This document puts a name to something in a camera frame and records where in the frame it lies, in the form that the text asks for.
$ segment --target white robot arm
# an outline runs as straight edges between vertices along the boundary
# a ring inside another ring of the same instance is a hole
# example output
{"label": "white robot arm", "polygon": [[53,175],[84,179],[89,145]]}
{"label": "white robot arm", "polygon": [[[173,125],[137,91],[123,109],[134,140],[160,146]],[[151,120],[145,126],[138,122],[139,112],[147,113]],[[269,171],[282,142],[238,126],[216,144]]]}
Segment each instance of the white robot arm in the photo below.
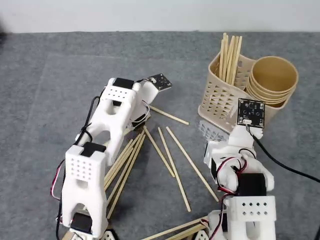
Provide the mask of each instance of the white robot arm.
{"label": "white robot arm", "polygon": [[[106,165],[114,163],[126,128],[133,130],[150,116],[149,104],[171,83],[158,74],[137,82],[111,78],[99,97],[90,121],[65,153],[65,180],[62,187],[62,223],[85,239],[101,238],[108,221],[104,191]],[[92,141],[101,132],[110,132],[107,147]],[[77,209],[83,204],[88,213]]]}
{"label": "white robot arm", "polygon": [[257,139],[263,136],[264,107],[258,101],[239,99],[238,125],[228,141],[207,143],[204,163],[218,189],[226,193],[221,211],[208,215],[210,240],[276,239],[275,197],[267,195],[274,189],[274,177],[257,160],[253,148],[252,135]]}

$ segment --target gray mat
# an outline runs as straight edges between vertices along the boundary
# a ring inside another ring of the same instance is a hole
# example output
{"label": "gray mat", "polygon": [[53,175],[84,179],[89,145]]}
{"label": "gray mat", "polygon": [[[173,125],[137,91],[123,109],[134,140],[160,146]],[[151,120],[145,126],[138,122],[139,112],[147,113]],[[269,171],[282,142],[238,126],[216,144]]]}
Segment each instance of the gray mat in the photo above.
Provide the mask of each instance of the gray mat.
{"label": "gray mat", "polygon": [[[262,142],[282,162],[319,176],[320,35],[243,35],[244,55],[283,56],[300,74],[295,94],[265,130]],[[21,235],[25,239],[55,239],[58,203],[49,197],[55,167],[83,125],[91,98],[112,76],[139,79],[165,73],[173,88],[159,94],[154,105],[191,125],[153,113],[147,126],[162,150],[157,126],[171,126],[215,188],[209,169],[202,163],[205,139],[197,130],[201,120],[197,106],[207,65],[219,51],[220,38],[221,33],[200,32],[9,35],[0,55],[0,120],[4,126],[0,128],[0,239],[15,240]],[[192,212],[187,213],[175,179],[146,140],[112,216],[120,239],[140,239],[218,208],[162,130]],[[312,239],[320,223],[319,186],[279,168],[257,150],[259,160],[275,178],[272,194],[276,196],[278,239]]]}

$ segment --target stacked cups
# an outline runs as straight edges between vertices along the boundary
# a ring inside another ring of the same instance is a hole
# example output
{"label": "stacked cups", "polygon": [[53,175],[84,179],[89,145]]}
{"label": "stacked cups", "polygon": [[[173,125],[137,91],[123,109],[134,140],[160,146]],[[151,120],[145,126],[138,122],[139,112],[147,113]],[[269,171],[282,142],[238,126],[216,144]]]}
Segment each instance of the stacked cups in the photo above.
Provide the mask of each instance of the stacked cups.
{"label": "stacked cups", "polygon": [[246,92],[277,108],[291,96],[298,79],[298,71],[291,62],[277,56],[265,56],[253,64]]}

